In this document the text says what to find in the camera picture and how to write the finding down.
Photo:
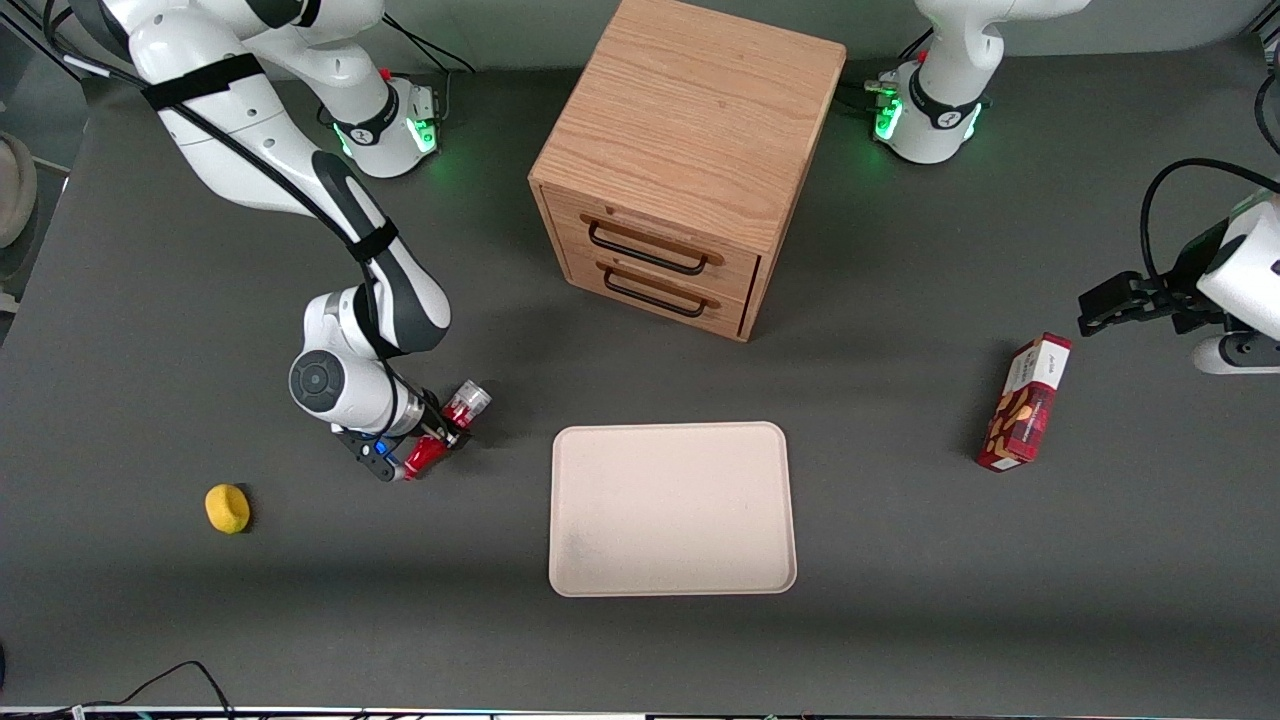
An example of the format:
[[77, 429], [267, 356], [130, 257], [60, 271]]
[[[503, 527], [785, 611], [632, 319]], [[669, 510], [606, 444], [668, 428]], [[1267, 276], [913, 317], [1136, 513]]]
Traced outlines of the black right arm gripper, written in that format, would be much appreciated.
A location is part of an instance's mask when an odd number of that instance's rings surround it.
[[465, 447], [472, 433], [451, 415], [448, 404], [431, 391], [388, 378], [389, 404], [384, 418], [384, 445], [397, 448], [406, 439], [428, 433], [445, 452]]

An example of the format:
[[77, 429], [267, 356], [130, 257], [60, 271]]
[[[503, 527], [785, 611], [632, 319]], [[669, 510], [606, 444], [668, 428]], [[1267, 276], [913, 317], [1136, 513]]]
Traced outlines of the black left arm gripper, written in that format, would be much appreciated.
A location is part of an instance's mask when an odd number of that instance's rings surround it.
[[1078, 329], [1085, 338], [1124, 323], [1169, 320], [1175, 334], [1226, 325], [1228, 314], [1196, 291], [1193, 284], [1169, 290], [1161, 275], [1120, 272], [1078, 297]]

